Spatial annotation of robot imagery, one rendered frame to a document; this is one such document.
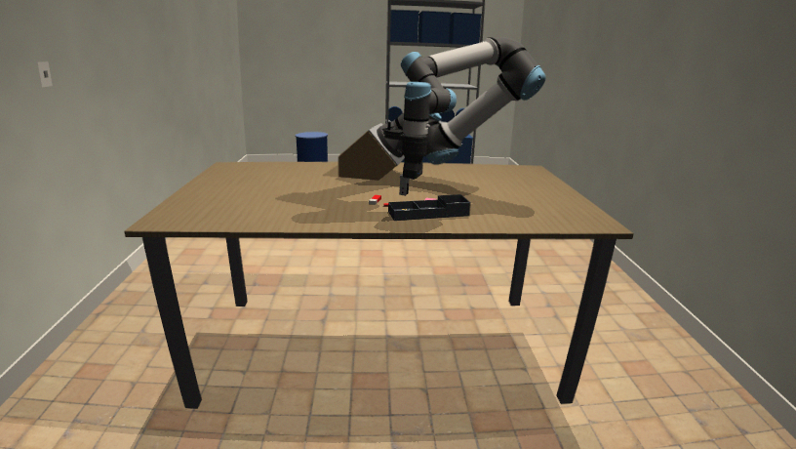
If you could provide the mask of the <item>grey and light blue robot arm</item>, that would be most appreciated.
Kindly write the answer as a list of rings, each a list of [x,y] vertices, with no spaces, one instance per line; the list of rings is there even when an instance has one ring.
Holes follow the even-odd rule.
[[[509,102],[525,101],[534,96],[545,82],[541,67],[518,41],[490,37],[482,42],[424,58],[418,52],[411,52],[401,61],[411,82],[406,85],[404,113],[391,122],[390,129],[403,130],[403,119],[429,120],[426,158],[433,165],[455,158],[465,137]],[[437,77],[482,64],[499,67],[501,74],[497,83],[450,122],[440,124],[439,113],[453,110],[457,97],[452,90],[444,89]]]

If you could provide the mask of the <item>black rack of bins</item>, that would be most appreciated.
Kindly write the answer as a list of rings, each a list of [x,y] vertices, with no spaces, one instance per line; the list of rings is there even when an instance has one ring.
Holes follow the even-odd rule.
[[[469,213],[470,202],[461,194],[438,195],[438,200],[389,202],[393,221],[466,217]]]

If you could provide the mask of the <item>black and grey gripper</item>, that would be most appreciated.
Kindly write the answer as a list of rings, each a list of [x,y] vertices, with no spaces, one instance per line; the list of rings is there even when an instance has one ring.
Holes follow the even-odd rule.
[[[430,125],[427,122],[413,122],[403,119],[403,130],[390,129],[388,122],[385,138],[402,141],[402,154],[404,155],[403,174],[400,175],[399,195],[409,193],[409,179],[417,179],[422,174],[422,158],[426,156],[427,132]]]

